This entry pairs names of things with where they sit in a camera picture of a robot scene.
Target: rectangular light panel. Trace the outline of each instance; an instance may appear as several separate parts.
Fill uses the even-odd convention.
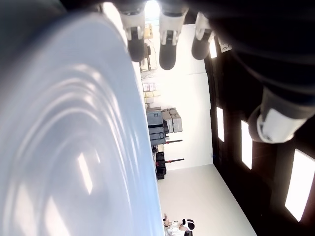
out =
[[[210,57],[216,58],[217,57],[217,50],[216,50],[216,43],[215,38],[213,37],[210,41]]]
[[[298,149],[294,153],[291,181],[285,207],[300,221],[309,198],[315,173],[315,161]]]
[[[217,107],[218,137],[224,142],[223,110]]]
[[[252,169],[252,138],[248,131],[248,124],[241,121],[242,124],[242,162]]]

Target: gray box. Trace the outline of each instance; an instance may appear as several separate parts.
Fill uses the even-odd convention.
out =
[[[149,128],[151,145],[165,144],[164,127]]]
[[[148,125],[162,125],[163,117],[161,110],[147,111]]]
[[[165,120],[167,123],[168,132],[174,133],[173,120],[172,120],[171,114],[168,111],[164,111],[164,112],[162,112],[162,117],[163,117],[163,120]]]

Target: cardboard box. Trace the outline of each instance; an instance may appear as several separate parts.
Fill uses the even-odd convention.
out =
[[[147,97],[147,103],[154,103],[154,97]]]
[[[149,88],[150,88],[150,91],[156,90],[156,84],[155,83],[149,83]]]
[[[146,98],[148,98],[148,97],[153,97],[153,92],[152,91],[146,92]]]
[[[154,97],[161,96],[161,91],[160,90],[153,91],[153,96]]]
[[[143,83],[142,86],[143,86],[143,91],[144,91],[144,92],[145,92],[145,91],[150,91],[149,83]]]
[[[153,32],[152,32],[152,25],[151,24],[145,24],[143,37],[144,37],[144,39],[153,38]]]

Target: ceiling light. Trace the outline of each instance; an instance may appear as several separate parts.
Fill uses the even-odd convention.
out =
[[[217,107],[218,137],[224,142],[223,110]]]
[[[300,221],[302,218],[310,194],[314,173],[315,161],[296,149],[285,207],[297,221]]]
[[[159,18],[159,5],[155,0],[147,1],[144,7],[145,18]]]
[[[242,125],[242,162],[252,169],[252,138],[248,131],[248,124],[241,121]]]
[[[92,184],[92,180],[90,177],[88,165],[87,165],[87,162],[85,161],[83,153],[80,154],[78,161],[79,161],[79,166],[80,166],[81,173],[83,176],[84,184],[85,184],[89,194],[91,194],[93,184]]]
[[[212,39],[210,41],[210,56],[211,56],[211,58],[217,57],[216,43],[215,43],[214,37],[212,37]]]

